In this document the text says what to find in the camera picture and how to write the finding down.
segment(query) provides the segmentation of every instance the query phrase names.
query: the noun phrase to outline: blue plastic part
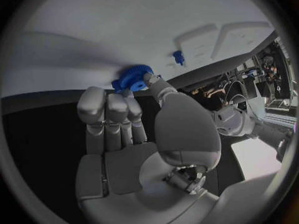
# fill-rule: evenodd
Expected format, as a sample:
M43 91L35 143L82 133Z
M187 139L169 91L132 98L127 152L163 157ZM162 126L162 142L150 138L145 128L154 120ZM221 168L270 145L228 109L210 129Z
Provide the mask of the blue plastic part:
M125 70L118 80L112 81L112 87L115 93L120 93L125 89L131 91L140 91L146 84L144 83L143 76L145 73L152 73L151 67L147 65L136 65Z
M183 65L183 62L185 61L185 58L183 56L183 53L181 51L175 51L173 52L172 56L175 59L176 64Z

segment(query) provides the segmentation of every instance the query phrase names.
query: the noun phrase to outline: small blue object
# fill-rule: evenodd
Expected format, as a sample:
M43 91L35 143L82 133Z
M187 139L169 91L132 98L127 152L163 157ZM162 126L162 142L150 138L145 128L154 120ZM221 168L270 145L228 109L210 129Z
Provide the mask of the small blue object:
M181 51L173 52L172 56L174 57L176 64L181 64L181 66L183 65L183 62L185 61L185 58L184 58L183 53Z
M131 91L140 91L146 84L144 83L143 76L145 73L152 73L151 67L147 65L136 65L125 70L118 80L112 81L112 87L115 93L120 93L125 89Z

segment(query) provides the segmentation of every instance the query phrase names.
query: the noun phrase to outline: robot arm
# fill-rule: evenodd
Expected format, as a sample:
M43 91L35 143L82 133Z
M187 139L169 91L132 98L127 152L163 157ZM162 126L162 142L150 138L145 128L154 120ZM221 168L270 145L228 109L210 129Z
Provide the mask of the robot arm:
M282 162L288 147L290 134L283 133L259 120L249 117L232 105L211 113L220 134L225 136L243 136L259 138L277 151L277 159Z

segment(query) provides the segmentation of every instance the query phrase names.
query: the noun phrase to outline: white floor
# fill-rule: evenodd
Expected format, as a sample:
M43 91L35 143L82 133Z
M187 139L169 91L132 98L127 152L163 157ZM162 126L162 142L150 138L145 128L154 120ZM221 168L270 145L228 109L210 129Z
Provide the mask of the white floor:
M274 148L259 139L247 139L234 143L231 147L245 180L274 173L281 168L281 163L276 159Z

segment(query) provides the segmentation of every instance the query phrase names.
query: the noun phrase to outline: blue gear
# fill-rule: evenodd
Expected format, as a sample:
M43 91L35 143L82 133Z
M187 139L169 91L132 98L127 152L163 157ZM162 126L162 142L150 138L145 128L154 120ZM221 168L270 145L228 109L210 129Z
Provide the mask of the blue gear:
M125 89L139 91L146 87L143 76L145 73L152 73L151 67L147 65L136 65L125 70L118 80L112 81L112 87L115 93L120 93Z

